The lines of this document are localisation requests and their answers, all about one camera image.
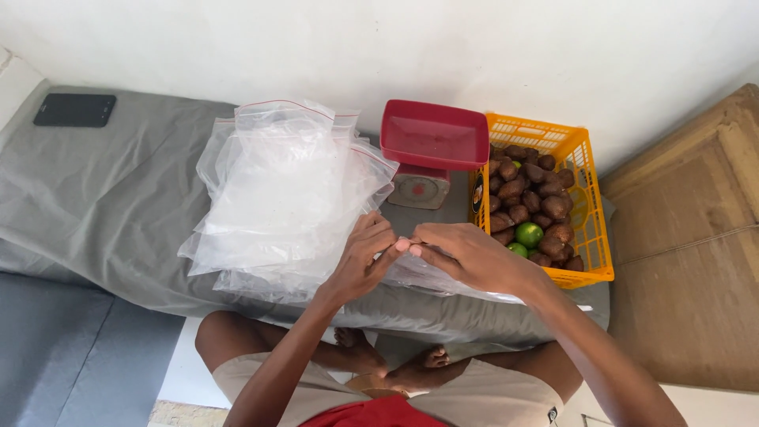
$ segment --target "yellow plastic crate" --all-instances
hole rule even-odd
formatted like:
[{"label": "yellow plastic crate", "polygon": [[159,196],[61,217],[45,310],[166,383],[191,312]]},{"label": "yellow plastic crate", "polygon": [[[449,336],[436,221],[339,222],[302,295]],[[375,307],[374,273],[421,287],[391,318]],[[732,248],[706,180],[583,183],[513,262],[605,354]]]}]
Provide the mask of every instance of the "yellow plastic crate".
[{"label": "yellow plastic crate", "polygon": [[[567,168],[575,173],[575,185],[568,190],[575,202],[575,208],[570,213],[572,228],[575,229],[575,240],[572,244],[575,254],[583,258],[587,271],[544,267],[553,282],[564,289],[574,289],[603,280],[614,280],[606,222],[601,207],[601,193],[598,190],[587,129],[495,113],[487,113],[485,116],[490,127],[490,143],[494,147],[504,148],[510,144],[532,147],[541,154],[552,154],[556,158],[555,170]],[[488,234],[489,175],[487,164],[469,173],[469,221]]]}]

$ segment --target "logo on shorts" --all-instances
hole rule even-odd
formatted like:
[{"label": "logo on shorts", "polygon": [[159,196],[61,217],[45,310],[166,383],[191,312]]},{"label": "logo on shorts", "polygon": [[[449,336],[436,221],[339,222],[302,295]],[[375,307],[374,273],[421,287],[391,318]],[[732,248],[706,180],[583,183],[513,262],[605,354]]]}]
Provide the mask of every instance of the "logo on shorts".
[{"label": "logo on shorts", "polygon": [[548,411],[548,423],[550,424],[551,422],[553,422],[553,420],[556,419],[557,416],[559,416],[559,411],[557,411],[556,407],[554,406],[553,408],[551,408],[550,411]]}]

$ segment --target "black phone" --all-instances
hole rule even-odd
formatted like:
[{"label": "black phone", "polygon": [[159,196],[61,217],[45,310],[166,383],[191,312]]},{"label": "black phone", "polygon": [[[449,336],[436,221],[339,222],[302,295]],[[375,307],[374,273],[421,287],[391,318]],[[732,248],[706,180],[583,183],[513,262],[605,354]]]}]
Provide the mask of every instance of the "black phone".
[{"label": "black phone", "polygon": [[49,93],[34,117],[37,126],[102,128],[108,124],[116,97],[86,93]]}]

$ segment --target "green lime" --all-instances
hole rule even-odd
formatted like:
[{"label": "green lime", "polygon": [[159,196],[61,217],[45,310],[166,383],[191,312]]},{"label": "green lime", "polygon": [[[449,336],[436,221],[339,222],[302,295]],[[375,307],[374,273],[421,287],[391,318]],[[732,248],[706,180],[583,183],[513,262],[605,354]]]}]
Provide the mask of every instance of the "green lime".
[{"label": "green lime", "polygon": [[506,246],[506,248],[508,248],[509,251],[512,251],[523,258],[527,257],[527,248],[525,248],[525,246],[522,245],[521,243],[517,243],[517,242],[509,243]]},{"label": "green lime", "polygon": [[543,238],[543,230],[536,223],[521,223],[514,233],[517,242],[525,248],[534,248]]}]

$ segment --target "gray sheet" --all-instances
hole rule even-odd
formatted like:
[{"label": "gray sheet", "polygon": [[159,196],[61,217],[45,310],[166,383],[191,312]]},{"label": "gray sheet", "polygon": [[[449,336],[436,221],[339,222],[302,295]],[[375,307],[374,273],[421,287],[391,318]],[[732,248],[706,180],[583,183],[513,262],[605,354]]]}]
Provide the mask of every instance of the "gray sheet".
[{"label": "gray sheet", "polygon": [[[118,101],[102,129],[36,127],[33,115],[19,121],[0,152],[0,239],[147,308],[189,316],[234,309],[283,322],[299,316],[302,308],[213,291],[215,274],[187,277],[189,260],[176,257],[208,210],[195,164],[213,119],[231,117],[231,105],[122,91],[52,91],[115,93]],[[41,99],[27,102],[39,105]],[[402,233],[419,220],[465,220],[465,181],[453,185],[447,204],[460,211],[384,212]],[[592,305],[589,315],[607,326],[607,283],[568,294]],[[550,340],[524,306],[384,285],[346,305],[333,323],[430,342],[522,348]]]}]

